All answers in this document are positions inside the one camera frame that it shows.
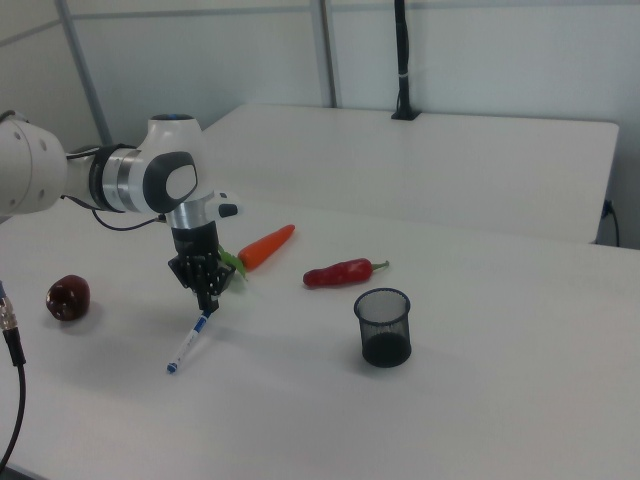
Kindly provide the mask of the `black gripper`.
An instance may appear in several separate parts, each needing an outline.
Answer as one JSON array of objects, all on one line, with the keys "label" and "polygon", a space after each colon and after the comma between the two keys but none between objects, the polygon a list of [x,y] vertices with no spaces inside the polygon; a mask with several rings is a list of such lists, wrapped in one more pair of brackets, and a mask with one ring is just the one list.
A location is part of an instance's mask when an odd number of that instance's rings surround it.
[{"label": "black gripper", "polygon": [[169,267],[184,288],[191,289],[201,311],[215,312],[220,294],[228,287],[236,268],[227,264],[219,251],[217,225],[171,228],[177,256]]}]

